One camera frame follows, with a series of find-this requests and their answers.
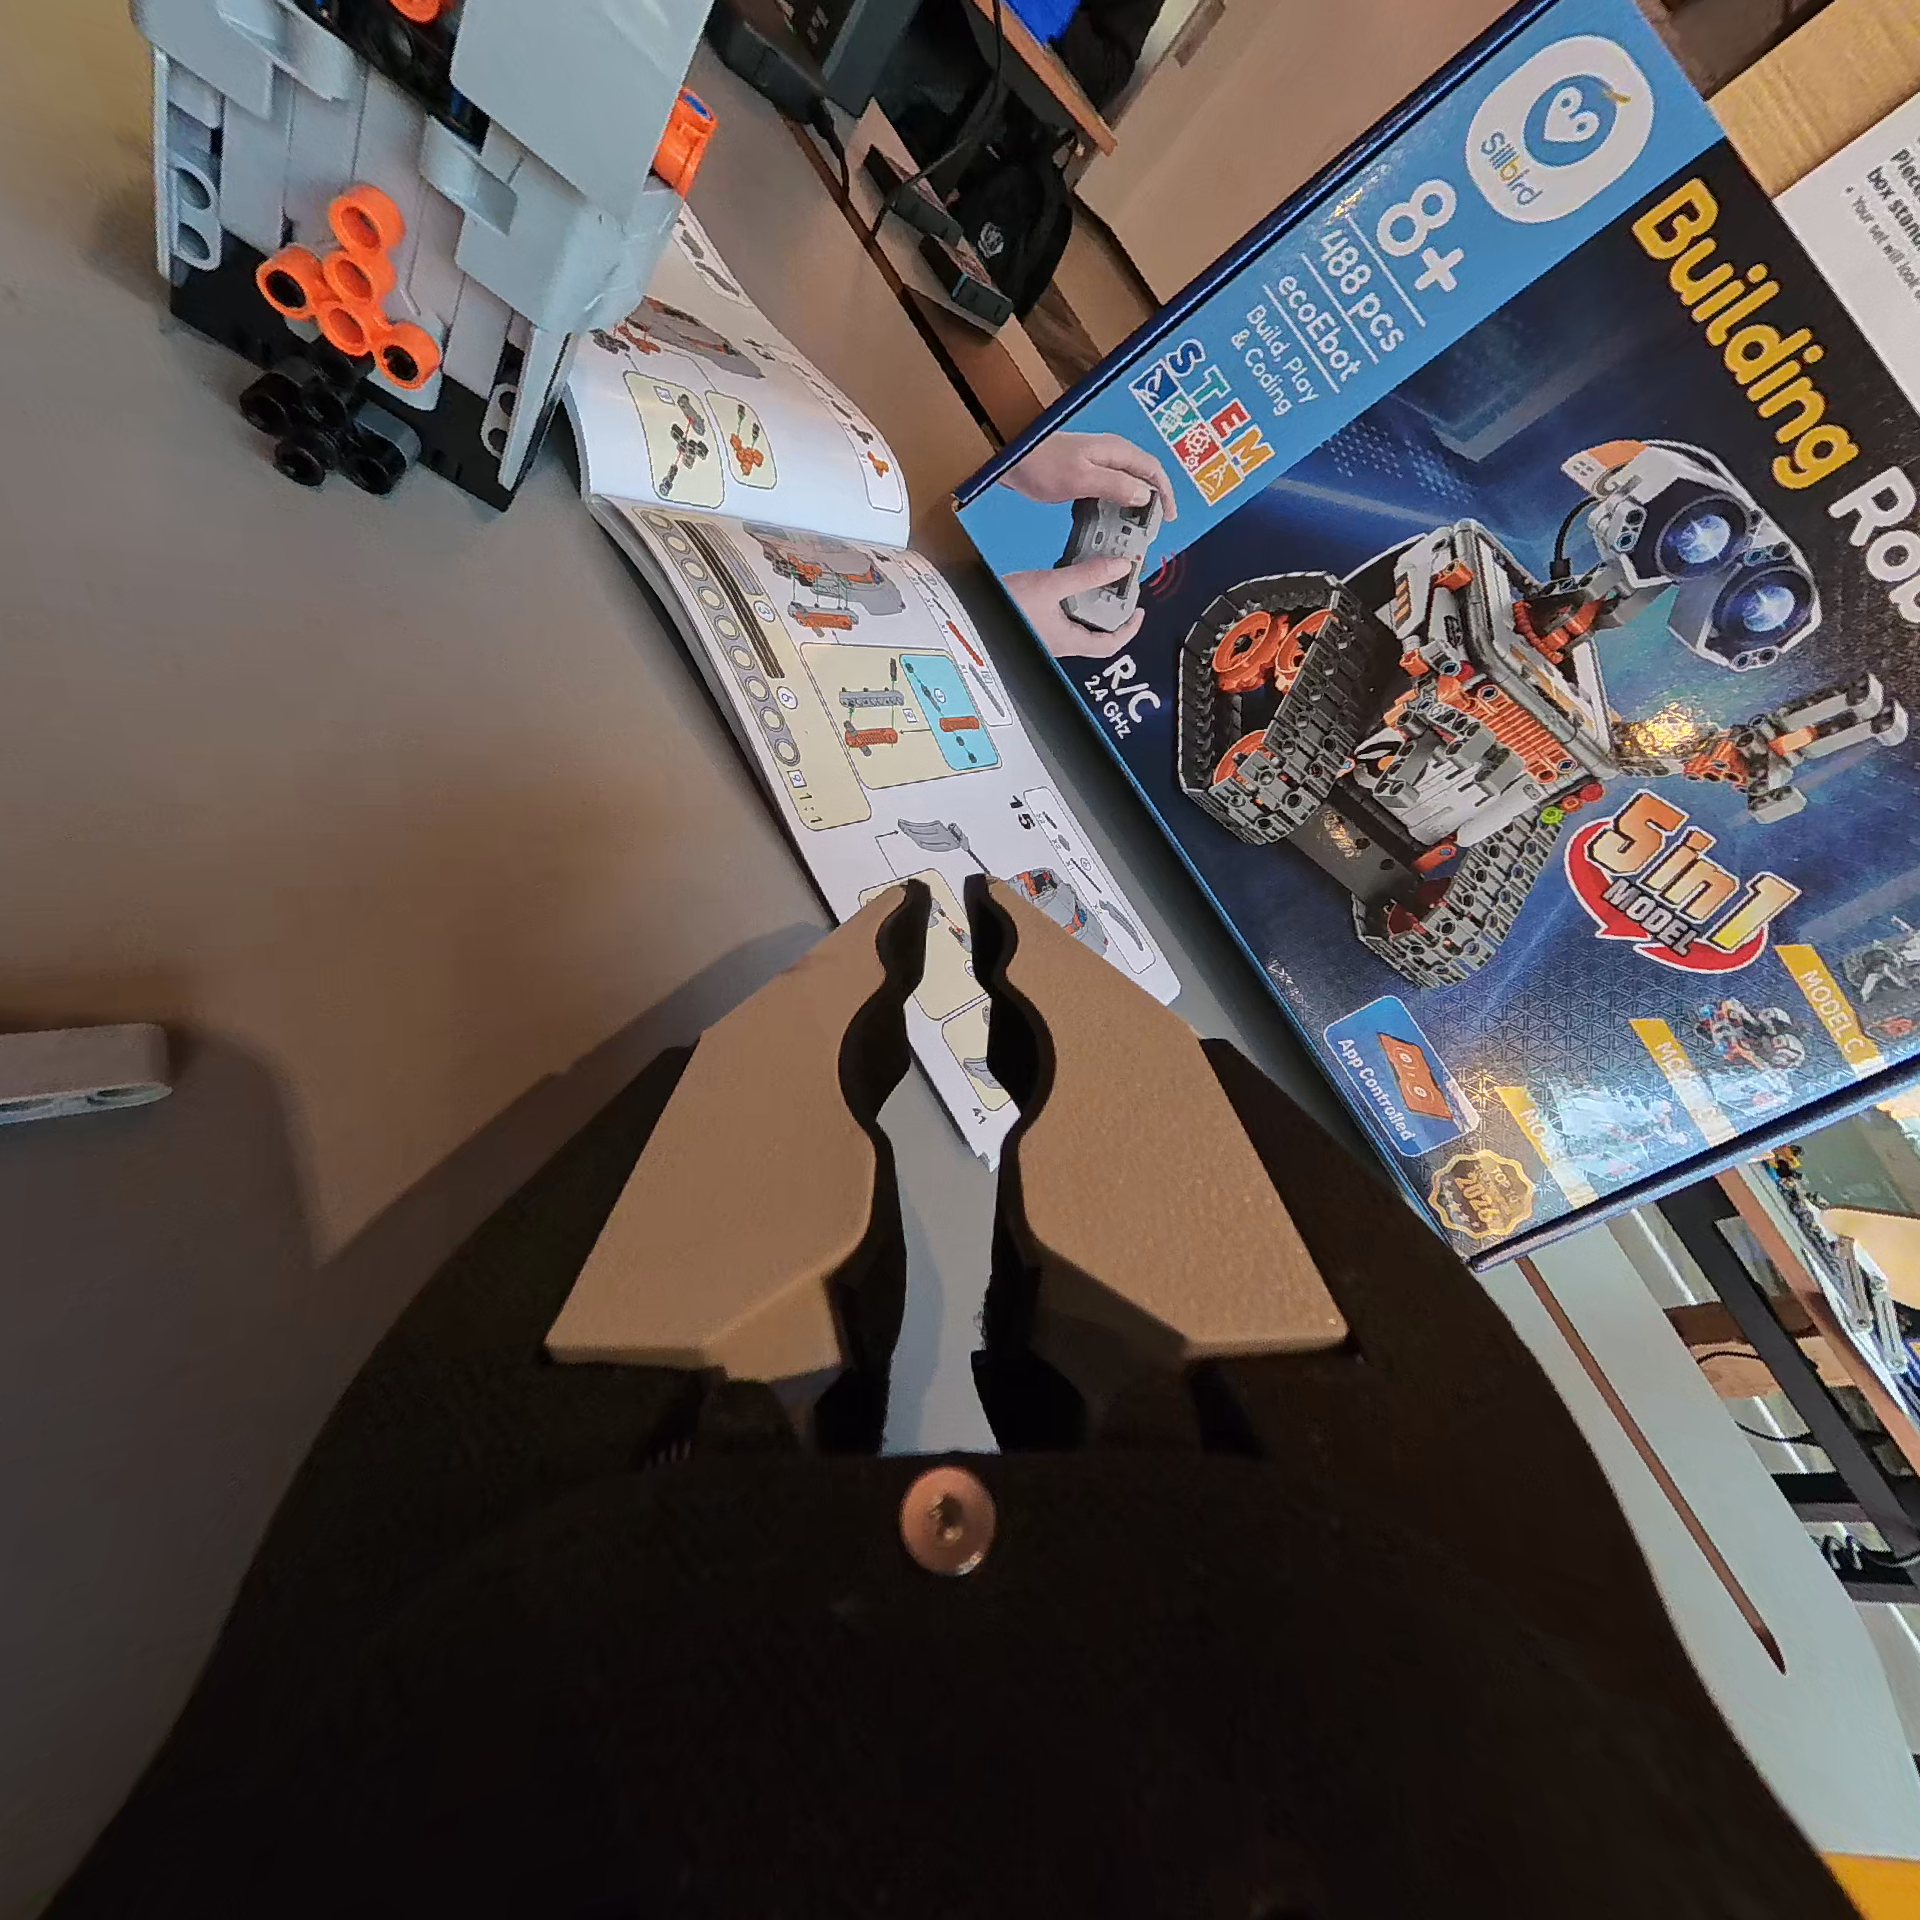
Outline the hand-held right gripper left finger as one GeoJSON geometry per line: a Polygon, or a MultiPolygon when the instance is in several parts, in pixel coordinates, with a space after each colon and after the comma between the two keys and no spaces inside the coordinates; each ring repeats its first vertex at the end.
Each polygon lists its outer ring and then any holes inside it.
{"type": "Polygon", "coordinates": [[[881,1109],[914,1055],[928,887],[883,887],[685,1057],[581,1278],[557,1363],[770,1385],[814,1443],[878,1443],[905,1317],[881,1109]]]}

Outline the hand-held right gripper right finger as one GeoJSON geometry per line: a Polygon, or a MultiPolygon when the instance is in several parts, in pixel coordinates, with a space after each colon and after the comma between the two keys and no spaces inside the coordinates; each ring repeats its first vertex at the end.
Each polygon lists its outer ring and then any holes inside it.
{"type": "Polygon", "coordinates": [[[974,1382],[1002,1443],[1094,1443],[1126,1401],[1350,1336],[1204,1043],[1009,881],[971,879],[998,1152],[974,1382]]]}

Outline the grey toy beam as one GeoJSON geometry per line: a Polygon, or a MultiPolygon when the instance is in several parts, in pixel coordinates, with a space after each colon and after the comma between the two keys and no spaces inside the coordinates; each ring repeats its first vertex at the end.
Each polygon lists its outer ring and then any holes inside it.
{"type": "Polygon", "coordinates": [[[120,1113],[173,1091],[158,1025],[90,1025],[2,1037],[2,1126],[120,1113]]]}

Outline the black metal desk leg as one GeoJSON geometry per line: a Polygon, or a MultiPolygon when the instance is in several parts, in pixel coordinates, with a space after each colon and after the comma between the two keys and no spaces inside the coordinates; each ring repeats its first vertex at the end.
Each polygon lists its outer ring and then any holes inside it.
{"type": "Polygon", "coordinates": [[[1916,1605],[1916,1479],[1888,1478],[1881,1456],[1868,1445],[1866,1430],[1835,1401],[1812,1359],[1788,1330],[1780,1317],[1786,1302],[1764,1291],[1722,1232],[1722,1226],[1738,1217],[1734,1202],[1720,1187],[1696,1185],[1659,1201],[1656,1210],[1801,1418],[1810,1447],[1832,1462],[1832,1479],[1845,1486],[1845,1501],[1821,1504],[1796,1478],[1777,1473],[1773,1479],[1795,1515],[1810,1521],[1817,1512],[1833,1513],[1837,1525],[1872,1528],[1881,1538],[1880,1551],[1860,1543],[1824,1551],[1842,1590],[1857,1601],[1916,1605]]]}

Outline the open instruction booklet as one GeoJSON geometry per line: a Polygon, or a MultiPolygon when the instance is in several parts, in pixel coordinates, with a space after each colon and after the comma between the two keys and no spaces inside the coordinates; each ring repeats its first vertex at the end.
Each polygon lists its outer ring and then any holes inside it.
{"type": "Polygon", "coordinates": [[[1017,1105],[989,1067],[971,875],[1005,881],[1150,998],[1182,986],[955,591],[905,547],[896,453],[689,206],[648,295],[579,351],[564,406],[589,514],[672,615],[832,914],[928,887],[905,1029],[995,1168],[1017,1105]]]}

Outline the blue toy robot box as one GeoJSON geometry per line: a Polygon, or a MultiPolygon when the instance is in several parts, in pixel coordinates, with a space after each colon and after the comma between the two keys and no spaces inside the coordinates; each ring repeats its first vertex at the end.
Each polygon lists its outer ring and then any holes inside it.
{"type": "Polygon", "coordinates": [[[1636,6],[1517,6],[995,465],[1004,589],[1416,1210],[1916,1091],[1916,407],[1636,6]]]}

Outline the black power strip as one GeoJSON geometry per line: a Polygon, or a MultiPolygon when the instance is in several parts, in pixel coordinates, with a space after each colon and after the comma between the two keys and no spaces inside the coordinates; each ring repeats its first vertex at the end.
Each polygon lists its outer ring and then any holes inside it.
{"type": "Polygon", "coordinates": [[[938,297],[976,330],[997,335],[1013,320],[1016,304],[988,275],[962,227],[924,184],[881,178],[881,216],[892,217],[916,237],[938,297]]]}

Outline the black backpack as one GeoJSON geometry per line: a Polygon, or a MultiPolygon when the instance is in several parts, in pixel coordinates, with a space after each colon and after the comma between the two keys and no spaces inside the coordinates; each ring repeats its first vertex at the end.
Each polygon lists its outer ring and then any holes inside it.
{"type": "Polygon", "coordinates": [[[1073,192],[1048,152],[988,152],[962,175],[950,216],[997,288],[1027,320],[1073,238],[1073,192]]]}

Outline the background wooden table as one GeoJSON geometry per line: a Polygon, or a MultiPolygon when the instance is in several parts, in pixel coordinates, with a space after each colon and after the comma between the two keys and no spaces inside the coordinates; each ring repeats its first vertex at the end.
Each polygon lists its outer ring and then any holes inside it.
{"type": "Polygon", "coordinates": [[[1002,87],[1048,129],[1067,130],[1086,153],[1115,153],[1117,137],[1054,49],[1010,6],[970,3],[970,30],[1002,87]]]}

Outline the grey toy robot model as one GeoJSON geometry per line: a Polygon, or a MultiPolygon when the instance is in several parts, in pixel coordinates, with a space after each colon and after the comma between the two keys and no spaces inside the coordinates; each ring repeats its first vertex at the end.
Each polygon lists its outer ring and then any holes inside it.
{"type": "Polygon", "coordinates": [[[246,359],[276,472],[508,511],[579,349],[653,275],[706,6],[132,3],[172,313],[246,359]]]}

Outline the dark grey cabinet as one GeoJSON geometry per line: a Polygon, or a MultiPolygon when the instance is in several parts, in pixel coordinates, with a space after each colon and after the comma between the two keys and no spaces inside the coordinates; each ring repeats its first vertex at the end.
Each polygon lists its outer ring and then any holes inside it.
{"type": "Polygon", "coordinates": [[[922,3],[804,3],[795,27],[817,66],[825,96],[851,118],[874,104],[885,66],[922,3]]]}

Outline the white instruction sheet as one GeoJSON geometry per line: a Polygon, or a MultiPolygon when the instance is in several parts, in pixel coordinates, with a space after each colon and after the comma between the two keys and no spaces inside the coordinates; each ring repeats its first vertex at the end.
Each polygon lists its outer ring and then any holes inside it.
{"type": "Polygon", "coordinates": [[[1820,162],[1777,201],[1859,326],[1918,322],[1918,98],[1820,162]]]}

